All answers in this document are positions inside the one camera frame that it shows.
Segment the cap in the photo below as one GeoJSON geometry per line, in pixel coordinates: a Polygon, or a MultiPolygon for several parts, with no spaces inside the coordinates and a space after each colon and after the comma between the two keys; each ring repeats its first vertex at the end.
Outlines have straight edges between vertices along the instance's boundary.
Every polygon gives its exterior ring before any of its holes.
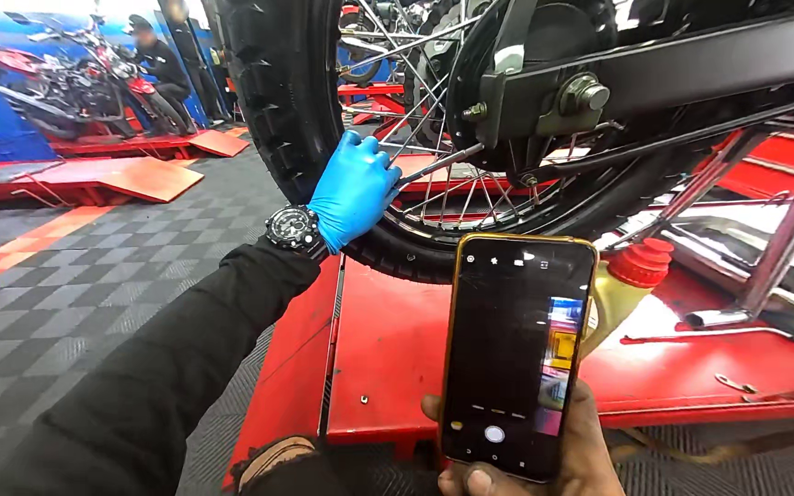
{"type": "Polygon", "coordinates": [[[672,251],[672,244],[647,237],[621,250],[609,262],[609,274],[631,286],[655,287],[667,276],[672,251]]]}
{"type": "Polygon", "coordinates": [[[146,18],[143,16],[137,14],[131,14],[130,16],[127,17],[127,19],[130,24],[130,27],[133,28],[134,30],[138,30],[138,31],[152,30],[152,24],[150,24],[149,21],[147,21],[146,18]]]}

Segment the bolt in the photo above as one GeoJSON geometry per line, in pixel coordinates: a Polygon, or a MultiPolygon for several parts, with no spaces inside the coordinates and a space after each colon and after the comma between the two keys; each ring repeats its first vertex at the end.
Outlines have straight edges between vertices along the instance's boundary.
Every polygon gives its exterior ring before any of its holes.
{"type": "Polygon", "coordinates": [[[480,103],[475,103],[471,105],[470,108],[461,112],[461,118],[470,122],[470,123],[477,123],[482,119],[486,118],[487,108],[486,103],[481,101],[480,103]]]}
{"type": "Polygon", "coordinates": [[[559,97],[559,113],[571,116],[601,110],[611,95],[612,91],[592,74],[581,74],[566,85],[559,97]]]}
{"type": "Polygon", "coordinates": [[[590,110],[599,110],[612,96],[612,91],[601,83],[594,83],[580,92],[578,96],[579,106],[584,106],[590,110]]]}

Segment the watch face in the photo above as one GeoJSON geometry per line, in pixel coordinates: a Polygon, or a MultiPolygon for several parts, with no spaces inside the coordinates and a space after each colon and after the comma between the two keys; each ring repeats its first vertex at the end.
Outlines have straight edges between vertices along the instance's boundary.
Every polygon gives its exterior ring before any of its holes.
{"type": "Polygon", "coordinates": [[[272,234],[288,241],[298,240],[309,228],[308,215],[298,209],[285,210],[272,219],[272,234]]]}

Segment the smartphone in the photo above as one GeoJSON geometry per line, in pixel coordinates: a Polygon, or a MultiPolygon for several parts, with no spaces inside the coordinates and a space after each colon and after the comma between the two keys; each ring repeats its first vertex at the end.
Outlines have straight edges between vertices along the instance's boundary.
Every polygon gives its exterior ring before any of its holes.
{"type": "Polygon", "coordinates": [[[599,254],[571,237],[474,233],[456,257],[440,448],[555,479],[599,254]]]}

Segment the red bottle cap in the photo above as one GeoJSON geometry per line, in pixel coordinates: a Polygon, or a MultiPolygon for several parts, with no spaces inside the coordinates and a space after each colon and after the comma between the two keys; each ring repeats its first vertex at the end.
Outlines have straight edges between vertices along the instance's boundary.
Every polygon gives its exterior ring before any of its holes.
{"type": "Polygon", "coordinates": [[[609,262],[609,274],[631,286],[655,287],[667,276],[672,251],[672,244],[647,237],[621,250],[609,262]]]}

